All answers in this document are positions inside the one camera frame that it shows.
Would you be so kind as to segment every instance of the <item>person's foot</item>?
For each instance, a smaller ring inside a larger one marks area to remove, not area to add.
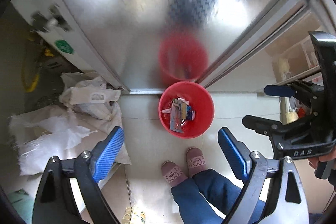
[[[188,177],[183,173],[181,167],[172,161],[166,161],[161,166],[161,172],[163,178],[170,184],[171,187],[179,185],[181,182],[188,179]]]
[[[185,159],[187,160],[190,178],[199,172],[207,170],[204,155],[200,149],[196,147],[189,148],[185,155]]]

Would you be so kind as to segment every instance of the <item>red bucket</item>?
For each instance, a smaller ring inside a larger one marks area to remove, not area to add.
[[[189,101],[189,105],[195,110],[195,119],[185,121],[181,127],[183,133],[178,133],[169,129],[170,113],[161,111],[171,107],[174,98],[183,98]],[[172,135],[181,139],[191,139],[202,135],[211,125],[215,108],[212,98],[207,90],[194,82],[177,82],[171,85],[162,94],[159,102],[159,117],[164,128]]]
[[[162,82],[172,85],[178,81],[198,79],[208,66],[205,47],[190,32],[175,32],[160,46],[159,65]]]

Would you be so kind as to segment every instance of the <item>hand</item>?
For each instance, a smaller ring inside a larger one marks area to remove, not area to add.
[[[319,161],[330,161],[333,159],[336,159],[336,146],[333,147],[333,149],[331,150],[329,154],[319,156],[319,157],[308,158],[308,161],[309,161],[309,165],[316,170]]]

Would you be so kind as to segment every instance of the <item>blue pants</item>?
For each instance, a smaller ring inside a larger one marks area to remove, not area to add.
[[[212,169],[202,171],[171,189],[174,200],[179,205],[184,224],[222,223],[223,219],[212,210],[206,200],[227,215],[240,191],[239,187]],[[259,220],[264,205],[265,202],[258,201],[250,224]],[[314,223],[318,217],[317,214],[310,214],[310,224]]]

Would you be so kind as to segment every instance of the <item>tile floor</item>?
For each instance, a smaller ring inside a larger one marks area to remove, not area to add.
[[[179,208],[170,193],[170,186],[163,180],[160,167],[172,160],[187,171],[185,152],[195,146],[202,149],[208,167],[228,177],[242,187],[226,161],[218,143],[217,132],[228,127],[235,137],[244,141],[250,150],[258,150],[265,157],[272,157],[272,147],[266,136],[244,128],[241,119],[247,114],[280,119],[279,99],[259,97],[256,94],[212,94],[215,117],[210,128],[200,137],[183,140],[170,135],[158,117],[159,97],[155,95],[122,96],[125,144],[132,161],[126,165],[132,206],[146,212],[146,224],[183,223]],[[267,185],[261,198],[265,199]]]

